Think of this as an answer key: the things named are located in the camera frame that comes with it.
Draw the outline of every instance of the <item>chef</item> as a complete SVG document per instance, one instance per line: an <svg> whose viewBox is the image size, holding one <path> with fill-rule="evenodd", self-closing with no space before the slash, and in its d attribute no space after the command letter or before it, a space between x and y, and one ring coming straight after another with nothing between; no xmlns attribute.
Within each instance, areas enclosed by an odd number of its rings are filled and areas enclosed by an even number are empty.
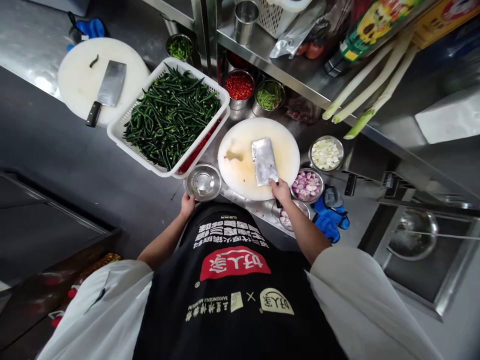
<svg viewBox="0 0 480 360"><path fill-rule="evenodd" d="M184 194L137 260L86 279L38 360L441 359L380 266L332 247L286 182L270 186L301 253L241 207Z"/></svg>

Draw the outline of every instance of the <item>cleaver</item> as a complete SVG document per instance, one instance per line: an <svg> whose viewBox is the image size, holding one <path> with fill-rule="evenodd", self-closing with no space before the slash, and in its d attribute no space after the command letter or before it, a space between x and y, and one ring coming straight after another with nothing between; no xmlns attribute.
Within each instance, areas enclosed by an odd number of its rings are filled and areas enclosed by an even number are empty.
<svg viewBox="0 0 480 360"><path fill-rule="evenodd" d="M255 177L258 186L269 184L269 179L272 179L276 184L279 184L279 174L277 173L277 165L275 164L274 149L272 147L272 140L269 137L261 140L251 142L251 157L255 164ZM277 208L281 208L282 204L278 199L276 200Z"/></svg>
<svg viewBox="0 0 480 360"><path fill-rule="evenodd" d="M126 72L127 64L113 60L108 62L96 101L91 106L86 118L87 126L91 128L97 126L102 105L114 107L117 104L124 85Z"/></svg>

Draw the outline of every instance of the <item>white cutting board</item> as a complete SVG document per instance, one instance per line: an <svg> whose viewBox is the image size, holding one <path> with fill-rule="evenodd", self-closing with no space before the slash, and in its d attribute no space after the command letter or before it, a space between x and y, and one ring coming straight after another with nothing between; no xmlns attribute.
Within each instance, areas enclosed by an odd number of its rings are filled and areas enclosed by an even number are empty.
<svg viewBox="0 0 480 360"><path fill-rule="evenodd" d="M269 185L257 186L252 141L270 138L278 176L289 186L300 167L300 152L292 133L280 123L265 117L243 120L223 137L218 149L218 168L225 183L244 198L264 201L273 198ZM239 155L229 160L227 151Z"/></svg>
<svg viewBox="0 0 480 360"><path fill-rule="evenodd" d="M98 61L90 68L90 63ZM126 64L125 81L115 107L102 106L97 124L106 127L118 117L123 104L131 102L150 75L140 55L126 43L108 37L93 38L75 46L61 62L58 89L66 106L78 117L87 120L90 108L99 93L110 60Z"/></svg>

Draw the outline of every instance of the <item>hand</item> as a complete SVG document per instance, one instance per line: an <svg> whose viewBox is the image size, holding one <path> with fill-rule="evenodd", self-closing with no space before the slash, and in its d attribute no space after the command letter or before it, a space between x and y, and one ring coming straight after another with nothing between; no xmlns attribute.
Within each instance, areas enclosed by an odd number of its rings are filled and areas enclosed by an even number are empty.
<svg viewBox="0 0 480 360"><path fill-rule="evenodd" d="M181 210L180 215L186 216L187 218L192 215L195 209L195 195L189 197L185 192L181 198Z"/></svg>
<svg viewBox="0 0 480 360"><path fill-rule="evenodd" d="M292 201L290 196L290 187L285 181L279 178L277 185L275 181L268 179L268 183L271 186L271 193L273 194L273 197L277 198L283 206Z"/></svg>

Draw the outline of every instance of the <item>stainless steel sink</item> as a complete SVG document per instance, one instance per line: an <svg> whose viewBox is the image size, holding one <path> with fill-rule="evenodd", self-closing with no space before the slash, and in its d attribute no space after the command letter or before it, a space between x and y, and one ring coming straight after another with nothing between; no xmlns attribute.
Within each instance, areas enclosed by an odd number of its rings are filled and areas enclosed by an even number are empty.
<svg viewBox="0 0 480 360"><path fill-rule="evenodd" d="M479 241L438 236L435 248L424 259L401 259L392 254L387 245L405 210L405 207L400 206L393 213L372 255L405 302L442 322ZM478 218L434 215L439 234L461 237L478 237L480 234Z"/></svg>

